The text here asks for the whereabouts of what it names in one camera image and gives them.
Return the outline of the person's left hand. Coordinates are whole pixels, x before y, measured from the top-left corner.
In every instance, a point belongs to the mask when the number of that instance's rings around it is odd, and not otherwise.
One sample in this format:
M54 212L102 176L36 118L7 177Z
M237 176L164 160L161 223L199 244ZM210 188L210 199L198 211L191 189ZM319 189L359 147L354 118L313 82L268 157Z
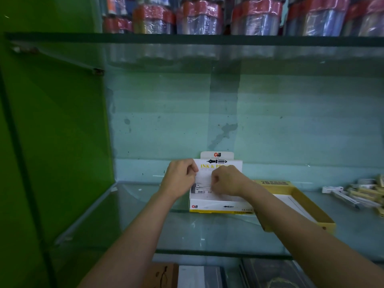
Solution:
M173 160L170 162L167 167L165 176L161 181L159 189L159 192L161 194L165 194L166 197L169 198L173 203L175 203L180 197L185 194L180 192L179 187L179 161L180 160Z

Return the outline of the person's right hand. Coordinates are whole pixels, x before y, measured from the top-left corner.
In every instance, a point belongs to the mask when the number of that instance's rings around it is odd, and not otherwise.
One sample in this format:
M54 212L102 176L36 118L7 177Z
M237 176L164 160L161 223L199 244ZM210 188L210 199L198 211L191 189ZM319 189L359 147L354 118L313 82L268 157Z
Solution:
M223 165L218 169L230 169L230 196L247 198L248 195L257 190L256 183L242 174L234 165Z

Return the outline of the white pen display box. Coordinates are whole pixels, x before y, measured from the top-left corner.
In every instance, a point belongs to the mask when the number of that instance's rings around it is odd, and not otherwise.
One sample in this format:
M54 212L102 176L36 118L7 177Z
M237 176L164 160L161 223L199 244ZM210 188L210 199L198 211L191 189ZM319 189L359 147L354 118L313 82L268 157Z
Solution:
M199 171L189 193L189 212L253 214L252 206L240 197L221 195L212 192L212 171L221 165L234 165L242 171L242 160L235 160L234 153L228 151L203 151L199 159L194 159Z

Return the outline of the person's left forearm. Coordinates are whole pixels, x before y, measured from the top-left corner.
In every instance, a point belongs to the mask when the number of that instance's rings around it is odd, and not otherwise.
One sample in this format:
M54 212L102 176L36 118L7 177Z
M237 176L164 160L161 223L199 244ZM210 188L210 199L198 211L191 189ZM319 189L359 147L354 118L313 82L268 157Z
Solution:
M155 254L167 214L185 192L161 187L77 288L139 288Z

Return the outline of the person's right forearm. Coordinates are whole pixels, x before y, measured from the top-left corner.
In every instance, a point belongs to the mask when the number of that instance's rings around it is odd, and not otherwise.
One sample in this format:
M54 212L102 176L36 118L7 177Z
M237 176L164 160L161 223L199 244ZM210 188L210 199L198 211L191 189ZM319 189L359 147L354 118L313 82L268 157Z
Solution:
M252 181L240 195L262 216L318 288L384 288L384 269Z

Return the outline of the lower glass shelf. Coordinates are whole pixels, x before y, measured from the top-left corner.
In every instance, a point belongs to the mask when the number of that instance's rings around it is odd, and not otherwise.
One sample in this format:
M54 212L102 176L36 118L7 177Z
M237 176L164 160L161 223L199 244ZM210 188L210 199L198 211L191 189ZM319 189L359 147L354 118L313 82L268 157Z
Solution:
M105 251L159 189L157 183L117 182L54 242L55 247ZM304 191L336 223L335 236L377 263L384 263L384 218L371 209L354 210L332 195ZM188 210L189 196L168 214L157 253L223 257L290 258L255 216L200 214Z

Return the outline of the glass shelf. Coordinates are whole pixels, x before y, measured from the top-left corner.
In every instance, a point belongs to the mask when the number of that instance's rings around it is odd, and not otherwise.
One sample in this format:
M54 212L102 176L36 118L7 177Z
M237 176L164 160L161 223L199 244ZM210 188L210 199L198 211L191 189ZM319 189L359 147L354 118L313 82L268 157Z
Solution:
M384 38L6 32L6 44L107 71L384 79Z
M55 247L105 251L159 189L157 183L117 182L54 242ZM335 236L377 263L384 263L384 218L371 209L354 210L332 195L304 191L336 223ZM223 257L290 258L255 216L200 214L188 210L189 196L168 214L157 253Z

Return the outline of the yellow cardboard box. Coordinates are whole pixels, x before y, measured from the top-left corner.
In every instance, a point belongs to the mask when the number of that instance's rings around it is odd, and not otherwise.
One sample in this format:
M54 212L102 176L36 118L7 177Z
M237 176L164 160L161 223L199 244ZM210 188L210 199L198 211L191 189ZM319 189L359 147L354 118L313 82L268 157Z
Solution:
M291 182L286 180L254 180L254 182L328 233L335 232L336 223L333 219Z

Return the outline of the white packaged pen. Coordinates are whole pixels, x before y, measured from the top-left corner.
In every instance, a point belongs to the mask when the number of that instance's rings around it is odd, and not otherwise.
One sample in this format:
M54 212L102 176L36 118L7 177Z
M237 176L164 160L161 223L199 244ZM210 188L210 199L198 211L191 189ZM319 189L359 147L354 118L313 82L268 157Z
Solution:
M364 205L357 200L351 198L350 196L346 195L344 193L344 188L341 186L333 187L333 186L324 186L321 189L321 193L323 194L331 194L333 197L337 198L338 200L342 201L344 204L357 209L362 210L364 209Z

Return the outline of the upper glass shelf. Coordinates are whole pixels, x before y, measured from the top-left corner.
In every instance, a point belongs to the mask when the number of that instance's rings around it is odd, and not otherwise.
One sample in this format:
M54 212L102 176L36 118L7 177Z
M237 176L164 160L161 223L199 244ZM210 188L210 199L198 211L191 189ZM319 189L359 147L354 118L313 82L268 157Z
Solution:
M384 79L384 38L6 32L6 44L107 71Z

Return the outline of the green cabinet side panel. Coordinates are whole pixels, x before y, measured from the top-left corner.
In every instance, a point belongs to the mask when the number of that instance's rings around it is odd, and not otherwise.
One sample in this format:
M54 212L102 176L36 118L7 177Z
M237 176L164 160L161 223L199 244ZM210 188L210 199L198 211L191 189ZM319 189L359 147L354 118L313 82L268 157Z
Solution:
M97 0L0 0L0 288L75 288L100 250L55 239L113 183L102 70L6 32L98 33Z

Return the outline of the pile of cream pen packets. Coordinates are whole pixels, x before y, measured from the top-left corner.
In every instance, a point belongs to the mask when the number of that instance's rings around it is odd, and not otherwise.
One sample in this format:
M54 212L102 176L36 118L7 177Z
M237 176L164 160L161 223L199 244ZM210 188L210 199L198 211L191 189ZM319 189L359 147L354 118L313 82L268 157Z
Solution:
M384 174L373 178L360 178L346 189L349 197L364 207L373 209L384 218Z

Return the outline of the row of wrapped pen jars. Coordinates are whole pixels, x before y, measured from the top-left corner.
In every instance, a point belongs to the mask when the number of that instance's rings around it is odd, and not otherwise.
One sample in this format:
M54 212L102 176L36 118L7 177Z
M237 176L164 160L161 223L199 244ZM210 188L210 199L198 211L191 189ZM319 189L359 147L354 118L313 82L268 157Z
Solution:
M104 33L384 37L384 0L98 0Z

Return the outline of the metal shelf bracket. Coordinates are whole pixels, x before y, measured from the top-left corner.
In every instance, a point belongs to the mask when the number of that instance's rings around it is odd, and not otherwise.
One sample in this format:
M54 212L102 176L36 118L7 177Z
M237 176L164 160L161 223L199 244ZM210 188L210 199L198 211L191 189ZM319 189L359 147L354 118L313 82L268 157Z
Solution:
M33 46L11 45L10 49L16 54L39 54L38 48Z

